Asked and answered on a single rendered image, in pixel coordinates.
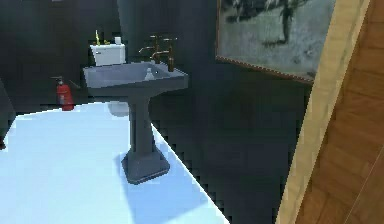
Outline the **white toilet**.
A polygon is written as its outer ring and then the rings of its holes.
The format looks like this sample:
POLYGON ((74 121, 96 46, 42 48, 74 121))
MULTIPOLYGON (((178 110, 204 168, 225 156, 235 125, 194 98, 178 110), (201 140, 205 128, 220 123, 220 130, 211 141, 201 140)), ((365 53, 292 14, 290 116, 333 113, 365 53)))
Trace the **white toilet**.
MULTIPOLYGON (((126 62, 124 44, 91 45, 90 49, 96 66, 124 64, 126 62)), ((129 107, 124 102, 110 101, 108 109, 116 117, 129 115, 129 107)))

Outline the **bronze soap bottle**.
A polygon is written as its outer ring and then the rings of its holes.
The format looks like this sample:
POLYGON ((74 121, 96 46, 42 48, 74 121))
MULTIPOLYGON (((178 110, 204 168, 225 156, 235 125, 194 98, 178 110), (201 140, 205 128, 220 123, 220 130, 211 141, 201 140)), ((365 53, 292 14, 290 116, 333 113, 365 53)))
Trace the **bronze soap bottle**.
POLYGON ((169 46, 168 49, 168 71, 173 72, 174 71, 174 56, 173 56, 173 47, 169 46))

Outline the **bronze sink faucet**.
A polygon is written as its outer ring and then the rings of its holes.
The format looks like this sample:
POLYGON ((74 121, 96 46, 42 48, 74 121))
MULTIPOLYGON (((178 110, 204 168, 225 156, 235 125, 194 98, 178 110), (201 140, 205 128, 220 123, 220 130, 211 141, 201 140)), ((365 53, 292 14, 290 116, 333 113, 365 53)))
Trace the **bronze sink faucet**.
POLYGON ((155 61, 155 64, 160 64, 160 58, 159 56, 162 54, 165 54, 168 58, 168 49, 167 50, 161 50, 160 49, 160 42, 165 41, 169 44, 169 46, 173 47, 173 43, 178 40, 178 38, 164 38, 161 35, 151 35, 150 38, 154 41, 152 46, 146 46, 142 47, 138 52, 141 54, 144 50, 152 50, 153 54, 151 55, 151 59, 155 61))

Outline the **framed grey picture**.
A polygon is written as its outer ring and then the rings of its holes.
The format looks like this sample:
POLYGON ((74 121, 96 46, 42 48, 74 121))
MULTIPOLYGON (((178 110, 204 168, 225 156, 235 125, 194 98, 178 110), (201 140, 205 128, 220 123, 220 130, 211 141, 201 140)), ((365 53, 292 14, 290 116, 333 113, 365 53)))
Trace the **framed grey picture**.
POLYGON ((315 80, 336 0, 217 0, 220 61, 315 80))

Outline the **red fire extinguisher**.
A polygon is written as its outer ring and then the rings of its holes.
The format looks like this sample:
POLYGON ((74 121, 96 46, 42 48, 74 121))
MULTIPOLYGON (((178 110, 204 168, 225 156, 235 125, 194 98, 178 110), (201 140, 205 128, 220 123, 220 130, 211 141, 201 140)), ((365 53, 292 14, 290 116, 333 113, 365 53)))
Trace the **red fire extinguisher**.
POLYGON ((62 76, 56 76, 57 81, 56 94, 58 104, 61 106, 63 111, 71 111, 74 109, 74 102, 70 87, 64 83, 62 76))

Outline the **brown wooden room door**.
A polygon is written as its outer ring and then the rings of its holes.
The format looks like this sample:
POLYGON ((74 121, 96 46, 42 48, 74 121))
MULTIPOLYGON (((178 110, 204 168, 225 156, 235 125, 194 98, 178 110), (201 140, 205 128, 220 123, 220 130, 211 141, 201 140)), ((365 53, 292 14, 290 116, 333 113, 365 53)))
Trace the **brown wooden room door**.
POLYGON ((384 224, 384 0, 336 0, 274 224, 384 224))

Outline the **grey pedestal sink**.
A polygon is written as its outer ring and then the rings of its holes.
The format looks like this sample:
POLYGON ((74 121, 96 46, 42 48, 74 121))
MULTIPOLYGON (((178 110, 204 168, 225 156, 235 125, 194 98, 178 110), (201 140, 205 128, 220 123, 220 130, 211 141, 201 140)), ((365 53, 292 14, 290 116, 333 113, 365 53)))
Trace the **grey pedestal sink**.
POLYGON ((149 61, 85 67, 83 75, 97 102, 128 104, 130 149, 121 161, 127 182, 137 185, 166 174, 170 164, 155 145, 149 102, 162 93, 187 88, 189 75, 149 61))

